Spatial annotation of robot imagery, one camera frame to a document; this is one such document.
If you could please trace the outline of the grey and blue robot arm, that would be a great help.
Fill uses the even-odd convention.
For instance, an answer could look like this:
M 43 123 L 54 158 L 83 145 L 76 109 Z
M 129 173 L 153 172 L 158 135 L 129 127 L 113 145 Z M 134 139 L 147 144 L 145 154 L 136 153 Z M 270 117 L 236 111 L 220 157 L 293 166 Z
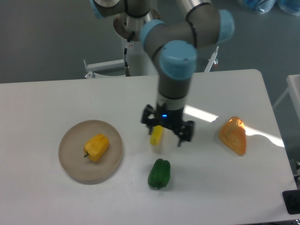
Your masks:
M 157 106 L 147 105 L 141 122 L 149 130 L 160 125 L 174 132 L 179 142 L 190 142 L 195 123 L 184 121 L 183 111 L 191 77 L 196 70 L 197 49 L 230 39 L 235 30 L 232 14 L 217 10 L 209 0 L 179 0 L 185 20 L 167 25 L 151 13 L 148 0 L 92 0 L 97 18 L 125 15 L 138 20 L 137 29 L 126 21 L 124 38 L 138 40 L 156 68 L 159 79 Z

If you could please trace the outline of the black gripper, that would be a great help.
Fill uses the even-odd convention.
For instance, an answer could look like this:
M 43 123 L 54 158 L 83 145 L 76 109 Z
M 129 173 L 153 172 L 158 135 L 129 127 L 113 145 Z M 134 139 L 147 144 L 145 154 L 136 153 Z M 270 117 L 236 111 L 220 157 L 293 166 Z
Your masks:
M 149 135 L 152 134 L 153 128 L 158 125 L 173 131 L 179 138 L 177 146 L 180 147 L 182 142 L 191 142 L 195 126 L 194 121 L 183 120 L 183 111 L 184 107 L 177 110 L 167 110 L 166 104 L 157 105 L 156 108 L 146 105 L 142 113 L 141 123 L 149 129 Z

